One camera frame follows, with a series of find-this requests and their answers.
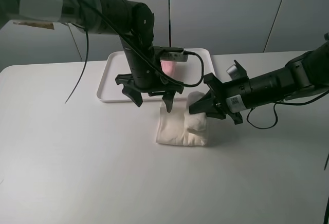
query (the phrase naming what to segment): cable wire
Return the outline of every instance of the cable wire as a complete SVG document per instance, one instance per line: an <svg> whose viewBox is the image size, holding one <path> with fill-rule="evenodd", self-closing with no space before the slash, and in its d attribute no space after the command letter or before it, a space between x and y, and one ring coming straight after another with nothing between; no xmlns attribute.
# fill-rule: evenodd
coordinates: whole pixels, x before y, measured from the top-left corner
<svg viewBox="0 0 329 224"><path fill-rule="evenodd" d="M269 127L258 127L258 126L255 126L254 124L252 124L252 123L249 121L249 116L250 116L251 112L255 110L255 107L252 108L252 109L250 110L250 112L248 113L248 115L247 115L247 122L248 122L250 125L252 125L253 127L255 127L255 128L257 128L257 129L260 129L260 130L266 130L266 129L271 129L271 128L275 127L275 126L277 125L278 121L279 121L279 117L278 117L278 114L277 114L277 111L276 111L276 105L277 105L277 103L273 105L273 112L274 112L274 116L275 116L276 120L275 120L275 122L274 122L274 124L273 124L272 126L269 126Z"/></svg>
<svg viewBox="0 0 329 224"><path fill-rule="evenodd" d="M291 102L275 102L276 104L280 104L280 105L289 105L289 106L304 106L304 105L308 105L311 104L317 100L319 100L320 98L326 96L329 94L329 90L327 90L326 92L322 93L321 95L313 98L312 100L308 101L308 102L302 102L302 103L291 103Z"/></svg>
<svg viewBox="0 0 329 224"><path fill-rule="evenodd" d="M132 50L134 50L136 52L136 54L143 60L146 62L146 64L148 64L148 66L156 71L157 73L159 73L160 76L162 76L163 78L167 79L168 81L174 83L174 84L178 84L178 85L181 85L183 87L195 87L196 85L190 85L190 84L185 84L181 81L178 81L178 80L175 80L171 77L169 77L168 75L166 75L161 68L155 66L153 63L151 63L147 57L143 54L143 52L138 48L136 47L134 44L132 44L130 42L130 40L123 34L121 33L121 31L115 26L114 23L112 23L111 20L109 20L104 14L102 14L99 10L97 10L95 7L93 7L92 5L90 5L88 2L86 2L85 0L77 0L78 2L81 2L83 3L86 7L88 7L90 10L92 10L93 12L95 12L97 15L99 15L103 20L104 22L110 26L130 47ZM197 53L194 53L199 59L202 60L202 58L197 54Z"/></svg>
<svg viewBox="0 0 329 224"><path fill-rule="evenodd" d="M87 65L87 61L88 61L88 55L89 55L89 36L88 36L88 30L87 30L87 29L85 29L85 33L86 33L87 49L86 49L86 58L85 58L85 61L84 61L83 69L82 69L82 72L81 72L81 74L80 74L80 77L79 77L79 79L78 79L76 85L74 86L74 88L73 88L71 94L68 96L68 98L67 98L67 100L65 101L65 103L67 103L67 101L68 101L68 100L70 99L70 97L72 96L73 92L76 90L78 84L80 83L80 80L81 80L81 78L82 78L82 75L83 75L83 73L84 73L84 71L85 71L85 69L86 69L86 65Z"/></svg>
<svg viewBox="0 0 329 224"><path fill-rule="evenodd" d="M195 52L190 52L190 51L184 51L183 54L187 54L187 55L194 55L196 57L198 57L198 59L200 60L201 63L201 77L199 79L199 81L195 84L184 84L185 87L197 87L200 83L202 83L203 79L204 79L204 75L205 75L205 65L204 65L204 61L202 60L201 56L199 56L197 53Z"/></svg>
<svg viewBox="0 0 329 224"><path fill-rule="evenodd" d="M274 102L274 106L273 106L273 112L274 112L274 116L275 116L275 122L272 126L270 127L258 127L258 126L255 126L254 124L252 124L250 121L249 121L249 116L251 114L252 111L255 110L255 107L253 107L250 112L248 113L247 115L247 122L252 125L253 127L257 128L257 129L261 129L261 130L266 130L266 129L270 129L270 128L273 128L277 125L278 121L279 121L279 117L278 117L278 114L277 114L277 111L276 111L276 105L288 105L288 106L304 106L304 105L308 105L308 104L311 104L311 103L314 103L315 101L321 99L322 97L326 96L329 94L329 90L327 90L326 92L322 93L321 95L313 98L312 100L310 101L307 101L307 102L302 102L302 103L291 103L291 102ZM326 164L325 164L325 167L324 169L327 167L327 164L328 164L328 160L329 160L329 155L328 155L328 158L327 158L327 161L326 161Z"/></svg>
<svg viewBox="0 0 329 224"><path fill-rule="evenodd" d="M326 159L326 161L325 161L324 170L327 169L328 161L329 161L329 153L328 153L327 159Z"/></svg>
<svg viewBox="0 0 329 224"><path fill-rule="evenodd" d="M324 220L323 220L323 224L328 224L328 223L329 223L329 197L328 197L327 207L325 208Z"/></svg>
<svg viewBox="0 0 329 224"><path fill-rule="evenodd" d="M76 24L72 24L72 25L74 25L75 27L77 27L79 29L83 29L84 30L84 28L82 26L80 26L80 25L76 25Z"/></svg>

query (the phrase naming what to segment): sticker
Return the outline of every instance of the sticker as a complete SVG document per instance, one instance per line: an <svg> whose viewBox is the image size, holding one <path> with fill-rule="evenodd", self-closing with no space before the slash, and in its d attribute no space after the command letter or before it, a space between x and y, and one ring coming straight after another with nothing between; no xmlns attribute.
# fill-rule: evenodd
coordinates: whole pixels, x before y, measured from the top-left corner
<svg viewBox="0 0 329 224"><path fill-rule="evenodd" d="M226 103L232 113L237 113L246 110L245 104L243 103L240 95L227 98Z"/></svg>
<svg viewBox="0 0 329 224"><path fill-rule="evenodd" d="M31 27L38 27L38 28L45 28L49 30L55 30L53 23L49 22L23 22L23 21L14 21L14 25L26 25L26 26L31 26Z"/></svg>
<svg viewBox="0 0 329 224"><path fill-rule="evenodd" d="M62 15L63 0L20 0L20 15L31 19L57 22Z"/></svg>

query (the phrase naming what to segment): white cloth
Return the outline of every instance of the white cloth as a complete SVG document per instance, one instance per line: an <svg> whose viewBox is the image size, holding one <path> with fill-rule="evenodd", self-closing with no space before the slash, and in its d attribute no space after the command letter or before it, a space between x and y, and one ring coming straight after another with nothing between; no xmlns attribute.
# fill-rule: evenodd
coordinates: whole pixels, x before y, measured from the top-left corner
<svg viewBox="0 0 329 224"><path fill-rule="evenodd" d="M162 102L156 142L180 146L203 146L207 144L206 114L189 114L189 106L204 94L190 93L186 101L174 101L170 113Z"/></svg>

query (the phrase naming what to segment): pink object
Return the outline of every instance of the pink object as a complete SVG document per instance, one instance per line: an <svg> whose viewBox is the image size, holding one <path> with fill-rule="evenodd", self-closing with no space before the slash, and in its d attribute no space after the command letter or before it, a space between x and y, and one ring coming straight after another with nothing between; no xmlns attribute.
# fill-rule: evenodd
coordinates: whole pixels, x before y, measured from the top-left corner
<svg viewBox="0 0 329 224"><path fill-rule="evenodd" d="M175 74L175 66L176 66L176 62L173 61L161 61L161 67L162 67L162 71L170 76L170 77L174 77Z"/></svg>

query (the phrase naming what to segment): white label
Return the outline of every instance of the white label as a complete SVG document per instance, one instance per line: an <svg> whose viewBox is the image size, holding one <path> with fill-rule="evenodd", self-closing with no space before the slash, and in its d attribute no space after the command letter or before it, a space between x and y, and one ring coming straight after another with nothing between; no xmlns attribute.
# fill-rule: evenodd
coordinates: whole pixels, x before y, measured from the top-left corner
<svg viewBox="0 0 329 224"><path fill-rule="evenodd" d="M243 103L240 95L227 98L226 103L232 113L237 113L246 110L245 104Z"/></svg>

